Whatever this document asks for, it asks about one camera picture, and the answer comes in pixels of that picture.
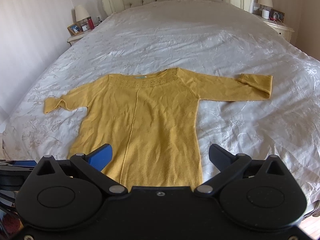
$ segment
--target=bed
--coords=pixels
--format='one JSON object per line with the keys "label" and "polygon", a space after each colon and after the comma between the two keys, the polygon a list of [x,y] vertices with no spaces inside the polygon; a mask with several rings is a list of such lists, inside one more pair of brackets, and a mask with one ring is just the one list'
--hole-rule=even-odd
{"label": "bed", "polygon": [[248,13],[251,0],[103,0],[109,17],[54,62],[17,107],[3,133],[5,159],[51,154],[65,159],[86,108],[43,114],[59,97],[108,73],[146,74],[171,67],[235,77],[273,75],[271,100],[201,101],[196,133],[203,179],[218,173],[208,157],[217,143],[254,159],[276,154],[320,199],[320,62]]}

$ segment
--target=striped wallpaper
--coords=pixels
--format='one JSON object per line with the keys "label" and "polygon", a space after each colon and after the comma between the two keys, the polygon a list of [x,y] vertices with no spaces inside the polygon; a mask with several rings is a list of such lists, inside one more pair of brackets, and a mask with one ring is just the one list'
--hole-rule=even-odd
{"label": "striped wallpaper", "polygon": [[69,45],[71,0],[0,0],[0,124]]}

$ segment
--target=knit sweater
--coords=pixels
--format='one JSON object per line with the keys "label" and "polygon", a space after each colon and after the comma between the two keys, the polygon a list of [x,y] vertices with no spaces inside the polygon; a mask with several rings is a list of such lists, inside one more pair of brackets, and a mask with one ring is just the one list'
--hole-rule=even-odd
{"label": "knit sweater", "polygon": [[195,129],[199,100],[266,100],[271,86],[272,76],[234,79],[180,68],[143,76],[109,74],[60,98],[47,98],[44,113],[86,106],[69,157],[109,143],[113,157],[102,172],[129,190],[194,188],[203,182]]}

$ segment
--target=black cable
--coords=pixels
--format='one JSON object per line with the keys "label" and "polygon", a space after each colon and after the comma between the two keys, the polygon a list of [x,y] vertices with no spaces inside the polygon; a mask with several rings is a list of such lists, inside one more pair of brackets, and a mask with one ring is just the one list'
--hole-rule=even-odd
{"label": "black cable", "polygon": [[7,201],[10,201],[10,202],[12,202],[12,203],[15,202],[15,199],[14,199],[13,197],[9,197],[9,196],[7,196],[6,194],[3,194],[3,193],[1,193],[1,192],[0,192],[0,198],[3,198],[3,199],[5,199],[5,200],[7,200]]}
{"label": "black cable", "polygon": [[0,226],[1,226],[2,230],[4,231],[5,235],[7,236],[7,238],[9,238],[9,237],[10,237],[10,236],[9,236],[9,233],[8,233],[7,229],[5,229],[5,226],[4,226],[4,224],[2,223],[2,220],[1,220],[1,219],[0,219]]}
{"label": "black cable", "polygon": [[0,201],[0,205],[1,205],[3,208],[7,209],[7,210],[10,210],[10,211],[13,211],[13,212],[17,212],[17,210],[16,210],[15,207],[8,206],[8,205],[2,203],[1,201]]}
{"label": "black cable", "polygon": [[3,205],[4,205],[4,204],[3,204],[2,202],[0,202],[0,209],[1,209],[3,212],[6,212],[7,214],[13,216],[14,218],[19,219],[19,216],[18,216],[17,213],[14,213],[14,212],[6,209],[5,206],[7,206],[7,205],[4,205],[4,206],[3,206]]}

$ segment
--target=wooden floor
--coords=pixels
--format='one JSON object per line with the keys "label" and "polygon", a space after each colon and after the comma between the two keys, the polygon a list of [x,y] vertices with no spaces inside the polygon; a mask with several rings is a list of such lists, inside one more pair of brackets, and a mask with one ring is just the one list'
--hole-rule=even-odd
{"label": "wooden floor", "polygon": [[301,222],[299,227],[312,239],[318,240],[320,238],[320,217],[308,217]]}

